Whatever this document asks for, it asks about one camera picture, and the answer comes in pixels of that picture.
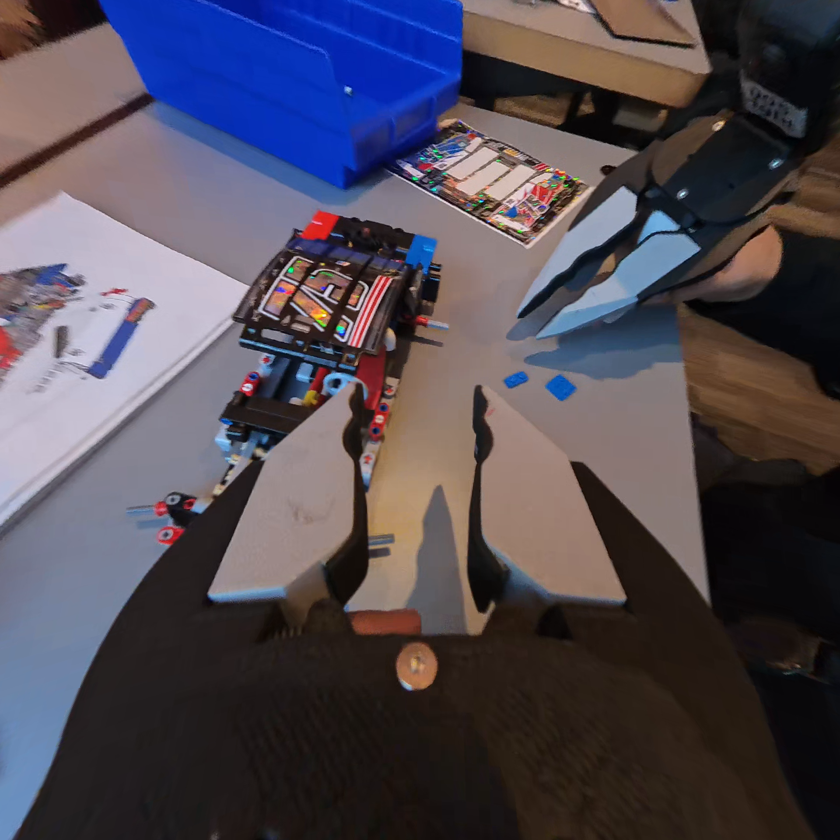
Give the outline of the blue storage bin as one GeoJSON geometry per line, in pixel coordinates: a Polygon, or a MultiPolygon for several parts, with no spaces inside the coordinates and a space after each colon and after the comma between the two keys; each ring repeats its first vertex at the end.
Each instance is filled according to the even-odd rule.
{"type": "Polygon", "coordinates": [[[459,94],[453,1],[103,1],[150,95],[347,188],[459,94]]]}

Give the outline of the holographic sticker sheet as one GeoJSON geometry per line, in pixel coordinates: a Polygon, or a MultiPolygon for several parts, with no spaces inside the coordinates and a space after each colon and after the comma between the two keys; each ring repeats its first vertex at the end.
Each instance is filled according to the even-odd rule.
{"type": "Polygon", "coordinates": [[[459,119],[387,170],[432,198],[529,249],[593,187],[459,119]]]}

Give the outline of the beige table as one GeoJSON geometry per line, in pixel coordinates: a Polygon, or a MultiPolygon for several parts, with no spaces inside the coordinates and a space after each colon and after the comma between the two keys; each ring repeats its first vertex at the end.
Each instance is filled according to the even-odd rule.
{"type": "Polygon", "coordinates": [[[464,1],[463,47],[588,86],[682,108],[711,73],[689,1],[668,11],[695,39],[690,48],[610,35],[594,15],[550,2],[464,1]]]}

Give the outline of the person's right hand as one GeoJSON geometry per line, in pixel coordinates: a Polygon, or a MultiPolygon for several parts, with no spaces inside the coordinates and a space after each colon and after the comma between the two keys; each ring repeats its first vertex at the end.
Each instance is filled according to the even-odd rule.
{"type": "Polygon", "coordinates": [[[647,299],[647,306],[683,302],[734,303],[756,297],[779,273],[783,240],[775,226],[768,226],[740,248],[716,274],[689,286],[647,299]]]}

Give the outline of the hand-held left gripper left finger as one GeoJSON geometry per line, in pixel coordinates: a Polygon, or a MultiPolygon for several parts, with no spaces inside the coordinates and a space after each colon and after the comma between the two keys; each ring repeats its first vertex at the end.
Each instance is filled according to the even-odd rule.
{"type": "Polygon", "coordinates": [[[347,384],[263,460],[207,595],[215,603],[274,602],[286,625],[345,607],[369,570],[361,474],[364,392],[347,384]]]}

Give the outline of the black toy brick race car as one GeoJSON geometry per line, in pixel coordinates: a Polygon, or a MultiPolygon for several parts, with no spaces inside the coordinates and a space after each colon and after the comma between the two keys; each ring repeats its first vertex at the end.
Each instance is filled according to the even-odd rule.
{"type": "Polygon", "coordinates": [[[173,491],[134,507],[156,541],[173,545],[238,473],[270,451],[346,385],[364,392],[360,469],[369,489],[418,330],[434,316],[437,241],[358,217],[315,213],[295,228],[239,303],[239,345],[259,352],[219,417],[226,469],[207,497],[173,491]]]}

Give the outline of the white printed instruction sheet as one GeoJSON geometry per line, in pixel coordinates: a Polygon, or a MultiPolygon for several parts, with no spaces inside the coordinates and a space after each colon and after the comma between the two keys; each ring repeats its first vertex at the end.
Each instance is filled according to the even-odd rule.
{"type": "Polygon", "coordinates": [[[1,230],[1,523],[230,326],[245,286],[58,193],[1,230]]]}

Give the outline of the grey desk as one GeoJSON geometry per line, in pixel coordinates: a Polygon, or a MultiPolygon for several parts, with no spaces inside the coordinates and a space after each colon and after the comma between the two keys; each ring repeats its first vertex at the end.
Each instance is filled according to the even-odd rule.
{"type": "MultiPolygon", "coordinates": [[[[534,340],[518,305],[570,220],[523,248],[389,173],[348,191],[163,105],[151,106],[2,191],[6,222],[64,192],[250,283],[319,210],[435,238],[443,265],[432,331],[411,349],[371,487],[393,533],[353,607],[414,606],[423,629],[474,632],[466,516],[472,394],[488,385],[591,467],[707,589],[686,381],[673,309],[635,310],[561,343],[534,340]],[[509,390],[506,376],[529,382],[509,390]],[[578,391],[545,390],[557,374],[578,391]]],[[[2,838],[15,835],[67,714],[119,610],[158,559],[129,517],[169,491],[206,495],[224,469],[218,417],[254,355],[231,329],[2,536],[2,838]]]]}

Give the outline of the person's right forearm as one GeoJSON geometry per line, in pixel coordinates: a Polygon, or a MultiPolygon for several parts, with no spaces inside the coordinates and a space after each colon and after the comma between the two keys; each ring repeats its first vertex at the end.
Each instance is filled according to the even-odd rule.
{"type": "Polygon", "coordinates": [[[759,295],[734,303],[691,301],[687,305],[703,317],[808,364],[821,390],[838,400],[838,240],[778,231],[783,240],[780,271],[759,295]]]}

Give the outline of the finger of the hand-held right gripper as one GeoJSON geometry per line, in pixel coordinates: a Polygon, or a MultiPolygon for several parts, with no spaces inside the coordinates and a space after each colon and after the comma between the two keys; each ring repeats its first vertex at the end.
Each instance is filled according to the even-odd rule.
{"type": "Polygon", "coordinates": [[[664,212],[652,212],[644,223],[636,248],[608,278],[558,311],[537,333],[537,339],[570,333],[594,322],[617,319],[635,307],[648,288],[699,251],[694,239],[673,218],[664,212]]]}
{"type": "Polygon", "coordinates": [[[525,319],[563,288],[584,294],[556,311],[555,321],[613,321],[631,308],[643,287],[636,278],[642,259],[637,204],[637,194],[622,186],[587,215],[579,213],[521,301],[517,318],[525,319]],[[590,269],[598,270],[617,250],[625,254],[613,273],[587,287],[590,269]]]}

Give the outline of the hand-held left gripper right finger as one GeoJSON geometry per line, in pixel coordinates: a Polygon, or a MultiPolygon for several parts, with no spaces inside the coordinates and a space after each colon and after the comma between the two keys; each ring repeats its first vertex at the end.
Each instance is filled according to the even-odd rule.
{"type": "Polygon", "coordinates": [[[623,585],[567,454],[488,386],[476,385],[472,408],[467,575],[477,611],[514,594],[624,606],[623,585]]]}

